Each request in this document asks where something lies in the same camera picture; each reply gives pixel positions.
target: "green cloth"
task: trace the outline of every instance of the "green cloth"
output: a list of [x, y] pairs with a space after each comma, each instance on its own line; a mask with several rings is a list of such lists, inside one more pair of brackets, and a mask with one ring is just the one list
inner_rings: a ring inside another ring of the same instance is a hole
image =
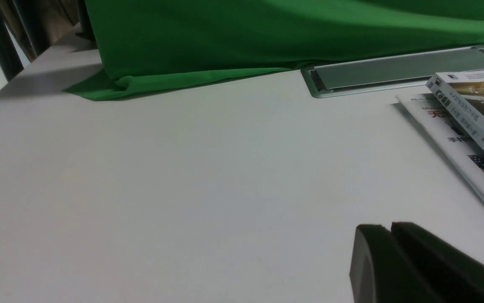
[[113, 100], [271, 72], [484, 44], [484, 1], [87, 0], [104, 70], [67, 92]]

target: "white table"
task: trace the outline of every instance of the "white table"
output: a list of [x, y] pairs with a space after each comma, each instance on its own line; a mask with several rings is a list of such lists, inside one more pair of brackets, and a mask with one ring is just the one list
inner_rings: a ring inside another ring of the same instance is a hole
[[0, 303], [352, 302], [355, 227], [412, 221], [484, 263], [484, 207], [395, 94], [299, 71], [123, 102], [68, 37], [0, 92]]

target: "stack of books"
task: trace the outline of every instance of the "stack of books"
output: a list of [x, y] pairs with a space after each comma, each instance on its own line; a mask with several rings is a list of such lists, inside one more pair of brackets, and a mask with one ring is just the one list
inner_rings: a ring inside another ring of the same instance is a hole
[[484, 202], [484, 70], [436, 73], [427, 87], [396, 97]]

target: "book spine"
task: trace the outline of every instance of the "book spine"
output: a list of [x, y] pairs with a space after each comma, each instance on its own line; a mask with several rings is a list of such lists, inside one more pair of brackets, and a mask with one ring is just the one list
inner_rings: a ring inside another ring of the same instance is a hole
[[481, 129], [484, 133], [484, 115], [482, 115], [474, 106], [470, 104], [461, 94], [456, 92], [448, 83], [442, 80], [439, 75], [434, 75], [427, 82], [427, 87], [429, 88], [429, 84], [432, 82], [431, 92], [440, 100], [440, 98], [446, 98], [445, 101], [453, 100], [455, 101], [456, 105], [458, 105], [457, 109], [463, 113], [463, 117], [470, 117], [471, 120], [474, 122], [471, 125], [476, 125], [478, 129]]
[[455, 121], [457, 121], [457, 123], [459, 123], [463, 129], [465, 129], [468, 135], [471, 136], [471, 138], [479, 145], [479, 147], [481, 147], [484, 152], [484, 131], [475, 123], [471, 115], [464, 113], [463, 108], [460, 107], [460, 104], [454, 98], [447, 98], [444, 94], [438, 92], [438, 86], [432, 85], [430, 90], [436, 96], [442, 106], [448, 110]]

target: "silver metal frame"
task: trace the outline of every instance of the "silver metal frame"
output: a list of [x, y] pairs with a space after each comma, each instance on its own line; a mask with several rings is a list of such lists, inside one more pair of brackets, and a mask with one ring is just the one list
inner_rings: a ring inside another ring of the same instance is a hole
[[[389, 57], [382, 57], [382, 58], [373, 58], [373, 59], [365, 59], [365, 60], [357, 60], [357, 61], [350, 61], [348, 63], [362, 63], [362, 62], [369, 62], [369, 61], [375, 61], [375, 60], [383, 60], [383, 59], [389, 59], [389, 58], [398, 58], [398, 57], [411, 57], [411, 56], [419, 56], [423, 54], [429, 54], [429, 53], [438, 53], [438, 52], [446, 52], [446, 51], [457, 51], [457, 50], [467, 50], [470, 48], [476, 48], [477, 50], [480, 50], [481, 52], [484, 53], [484, 45], [478, 45], [478, 46], [469, 46], [465, 48], [450, 48], [446, 50], [434, 50], [431, 52], [421, 52], [421, 53], [413, 53], [413, 54], [404, 54], [404, 55], [399, 55], [399, 56], [389, 56]], [[342, 65], [344, 63], [334, 63], [334, 64], [324, 64], [324, 65], [313, 65], [313, 66], [308, 66], [304, 67], [301, 69], [302, 75], [304, 77], [305, 83], [307, 84], [309, 88], [309, 92], [311, 92], [311, 95], [314, 98], [329, 98], [333, 96], [344, 96], [344, 95], [350, 95], [350, 94], [360, 94], [360, 93], [367, 93], [367, 92], [375, 92], [377, 90], [391, 90], [394, 88], [407, 88], [409, 86], [418, 86], [418, 85], [424, 85], [425, 82], [429, 79], [429, 77], [424, 77], [422, 79], [416, 78], [412, 79], [412, 81], [405, 81], [401, 83], [396, 83], [396, 84], [372, 84], [369, 85], [365, 88], [352, 88], [351, 90], [341, 90], [341, 91], [333, 91], [333, 90], [327, 90], [324, 88], [324, 85], [322, 85], [322, 88], [317, 87], [317, 82], [320, 81], [317, 74], [316, 74], [316, 69], [317, 68], [322, 68], [322, 67], [327, 67], [327, 66], [336, 66], [336, 65]]]

